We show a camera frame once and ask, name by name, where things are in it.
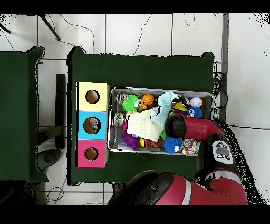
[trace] yellow box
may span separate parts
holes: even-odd
[[[79,82],[79,110],[108,111],[109,94],[107,83]]]

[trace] orange basketball ball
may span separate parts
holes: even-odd
[[[142,97],[142,102],[147,106],[152,105],[154,103],[154,96],[152,94],[145,94]]]

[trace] green table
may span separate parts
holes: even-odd
[[[47,180],[35,165],[36,65],[43,52],[0,52],[0,180]]]
[[[193,179],[194,156],[171,156],[142,153],[110,152],[104,169],[75,168],[76,83],[106,82],[110,87],[126,86],[213,92],[214,55],[201,57],[121,56],[85,54],[74,47],[67,58],[69,84],[67,91],[68,182],[127,182],[145,170],[178,173]]]

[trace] black stand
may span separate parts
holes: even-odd
[[[55,137],[55,147],[65,148],[65,74],[56,74],[55,126],[38,131],[38,144]]]
[[[52,28],[52,26],[50,25],[50,23],[48,22],[48,20],[45,17],[45,14],[20,14],[20,15],[29,15],[29,16],[40,16],[40,18],[44,21],[44,23],[47,25],[47,27],[52,31],[53,35],[55,36],[55,38],[60,41],[61,38],[58,36],[58,34],[56,33],[56,31],[54,30],[54,28]],[[2,30],[4,30],[5,32],[11,34],[11,31],[8,30],[6,27],[4,27],[2,24],[0,24],[0,28]]]

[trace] pink box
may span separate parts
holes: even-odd
[[[95,160],[88,160],[85,151],[88,148],[95,148],[98,157]],[[104,168],[108,160],[109,150],[105,140],[78,140],[77,165],[78,168]]]

